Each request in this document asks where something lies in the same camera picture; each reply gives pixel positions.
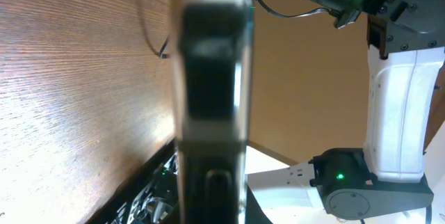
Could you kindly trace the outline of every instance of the screw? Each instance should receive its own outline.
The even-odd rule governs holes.
[[[436,45],[437,45],[437,41],[435,41],[435,40],[431,40],[431,41],[428,43],[428,46],[429,46],[429,47],[436,47]]]
[[[388,8],[386,7],[386,6],[383,6],[383,7],[381,7],[380,9],[379,9],[379,13],[386,13],[387,12],[387,10],[388,10]]]
[[[415,3],[411,4],[410,7],[408,8],[409,11],[414,11],[417,9],[417,5]]]

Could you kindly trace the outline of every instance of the wood grain surface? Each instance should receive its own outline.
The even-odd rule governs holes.
[[[82,223],[172,138],[169,0],[0,0],[0,223]]]

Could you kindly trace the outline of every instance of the brown wall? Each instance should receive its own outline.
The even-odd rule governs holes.
[[[308,0],[264,0],[284,14]],[[344,29],[334,18],[281,19],[256,9],[251,139],[295,161],[365,141],[366,15]]]

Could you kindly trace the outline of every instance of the white arm segment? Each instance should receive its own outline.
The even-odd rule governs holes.
[[[314,165],[300,163],[289,168],[248,175],[248,185],[260,207],[323,208],[316,187],[309,185],[315,178]]]
[[[384,182],[419,182],[423,143],[437,74],[445,47],[404,51],[380,59],[369,47],[368,129],[364,156]]]

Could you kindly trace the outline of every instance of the wooden tabletop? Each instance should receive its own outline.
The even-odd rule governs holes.
[[[82,223],[172,138],[169,0],[0,0],[0,223]]]

